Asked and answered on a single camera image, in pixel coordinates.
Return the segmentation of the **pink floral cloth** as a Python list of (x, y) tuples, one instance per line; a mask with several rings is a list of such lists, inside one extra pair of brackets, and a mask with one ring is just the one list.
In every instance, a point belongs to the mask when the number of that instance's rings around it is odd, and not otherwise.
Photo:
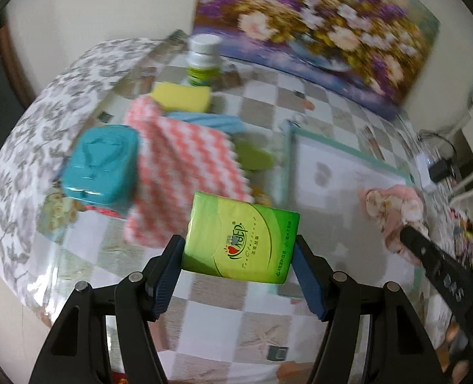
[(406, 226), (429, 238), (424, 221), (424, 204), (416, 190), (404, 185), (388, 189), (373, 188), (362, 192), (361, 202), (368, 219), (379, 228), (386, 249), (410, 264), (421, 266), (421, 261), (400, 239), (400, 232)]

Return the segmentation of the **green tissue pack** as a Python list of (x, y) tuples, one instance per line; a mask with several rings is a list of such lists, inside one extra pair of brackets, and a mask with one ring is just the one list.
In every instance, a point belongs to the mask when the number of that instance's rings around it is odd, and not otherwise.
[(183, 269), (284, 284), (299, 223), (296, 212), (198, 192), (190, 213)]

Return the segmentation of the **pink white zigzag towel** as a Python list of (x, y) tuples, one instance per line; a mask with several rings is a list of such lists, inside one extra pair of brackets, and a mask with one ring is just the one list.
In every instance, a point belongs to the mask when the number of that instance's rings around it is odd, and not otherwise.
[(252, 202), (249, 181), (225, 133), (163, 116), (149, 96), (135, 100), (124, 123), (139, 133), (138, 184), (124, 240), (163, 248), (188, 228), (196, 192)]

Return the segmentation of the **green microfiber cloth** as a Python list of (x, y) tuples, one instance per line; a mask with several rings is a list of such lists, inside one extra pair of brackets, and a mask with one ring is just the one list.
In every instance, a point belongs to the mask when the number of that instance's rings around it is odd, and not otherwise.
[(275, 158), (272, 154), (254, 146), (247, 140), (236, 140), (234, 150), (237, 161), (244, 171), (265, 171), (275, 165)]

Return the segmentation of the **yellow sponge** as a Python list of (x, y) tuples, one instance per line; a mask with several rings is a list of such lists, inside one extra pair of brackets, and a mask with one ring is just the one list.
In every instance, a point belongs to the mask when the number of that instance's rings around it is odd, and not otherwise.
[(204, 113), (211, 105), (211, 88), (159, 82), (150, 97), (166, 112)]

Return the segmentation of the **yellow round pouch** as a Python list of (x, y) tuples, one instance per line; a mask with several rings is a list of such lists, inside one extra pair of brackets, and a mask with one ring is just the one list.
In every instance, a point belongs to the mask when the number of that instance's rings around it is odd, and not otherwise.
[(255, 203), (259, 205), (271, 207), (271, 205), (273, 204), (270, 197), (263, 192), (255, 192), (253, 194), (253, 198), (255, 200)]

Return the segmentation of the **colourful toys pile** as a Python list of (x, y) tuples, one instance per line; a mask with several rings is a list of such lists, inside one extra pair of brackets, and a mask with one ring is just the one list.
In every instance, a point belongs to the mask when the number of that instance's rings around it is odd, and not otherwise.
[(473, 271), (473, 219), (467, 213), (450, 209), (453, 227), (453, 243), (456, 260)]

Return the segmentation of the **black power adapter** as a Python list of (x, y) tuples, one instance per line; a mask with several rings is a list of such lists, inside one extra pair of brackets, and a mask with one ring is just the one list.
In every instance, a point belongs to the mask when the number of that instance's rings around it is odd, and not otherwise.
[(428, 167), (429, 178), (434, 184), (453, 177), (453, 162), (450, 159), (440, 159)]

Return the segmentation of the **patterned plastic table cover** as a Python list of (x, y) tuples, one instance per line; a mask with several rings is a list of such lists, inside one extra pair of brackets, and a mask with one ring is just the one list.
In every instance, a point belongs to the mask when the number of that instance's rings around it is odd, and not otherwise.
[(363, 189), (360, 207), (392, 252), (424, 266), (466, 334), (446, 369), (400, 285), (359, 284), (332, 269), (298, 233), (296, 212), (253, 200), (226, 133), (160, 108), (152, 96), (140, 97), (124, 124), (76, 129), (52, 152), (51, 177), (64, 198), (115, 210), (133, 238), (161, 252), (118, 284), (77, 283), (31, 382), (109, 383), (106, 319), (114, 316), (128, 381), (164, 383), (150, 326), (169, 308), (183, 272), (281, 284), (294, 271), (307, 306), (327, 326), (310, 382), (349, 378), (360, 318), (368, 315), (365, 383), (473, 383), (473, 277), (429, 239), (415, 189)]

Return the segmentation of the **white power strip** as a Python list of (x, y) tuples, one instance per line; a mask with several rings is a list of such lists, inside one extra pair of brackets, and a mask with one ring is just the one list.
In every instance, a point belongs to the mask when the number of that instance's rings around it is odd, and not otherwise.
[(425, 153), (419, 153), (415, 156), (416, 167), (420, 176), (421, 189), (426, 193), (433, 193), (437, 190), (437, 186), (430, 178), (429, 167), (431, 160)]

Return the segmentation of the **white tray teal rim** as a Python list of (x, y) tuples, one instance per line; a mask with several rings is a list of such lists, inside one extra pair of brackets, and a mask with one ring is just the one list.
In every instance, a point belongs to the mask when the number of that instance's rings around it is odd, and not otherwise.
[(410, 176), (294, 121), (284, 121), (280, 129), (279, 203), (299, 214), (298, 232), (312, 252), (361, 284), (396, 282), (410, 300), (417, 301), (422, 270), (386, 249), (360, 200), (368, 189), (409, 186)]

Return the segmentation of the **teal plastic toy box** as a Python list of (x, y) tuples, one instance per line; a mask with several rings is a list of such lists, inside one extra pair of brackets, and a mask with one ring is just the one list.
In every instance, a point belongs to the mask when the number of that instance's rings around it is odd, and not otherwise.
[(125, 217), (138, 181), (139, 132), (125, 125), (92, 127), (79, 138), (61, 174), (64, 195)]

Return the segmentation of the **grey floral tablecloth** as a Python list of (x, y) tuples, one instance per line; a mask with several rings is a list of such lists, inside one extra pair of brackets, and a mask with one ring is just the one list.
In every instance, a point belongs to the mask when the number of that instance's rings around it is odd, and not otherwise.
[(98, 104), (157, 47), (149, 38), (102, 42), (56, 76), (0, 149), (0, 276), (24, 306), (39, 208), (63, 160)]

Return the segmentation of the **floral painting canvas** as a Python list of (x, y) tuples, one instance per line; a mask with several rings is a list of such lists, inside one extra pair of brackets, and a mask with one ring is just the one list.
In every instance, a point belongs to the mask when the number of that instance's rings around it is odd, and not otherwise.
[(440, 23), (419, 0), (197, 0), (195, 33), (223, 55), (305, 79), (384, 119), (398, 115)]

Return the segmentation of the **white green pill bottle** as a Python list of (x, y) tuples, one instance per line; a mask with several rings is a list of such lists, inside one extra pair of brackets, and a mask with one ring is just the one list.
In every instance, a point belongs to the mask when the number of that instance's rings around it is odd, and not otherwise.
[(219, 81), (222, 41), (222, 38), (212, 34), (196, 34), (189, 38), (187, 76), (191, 85), (211, 87)]

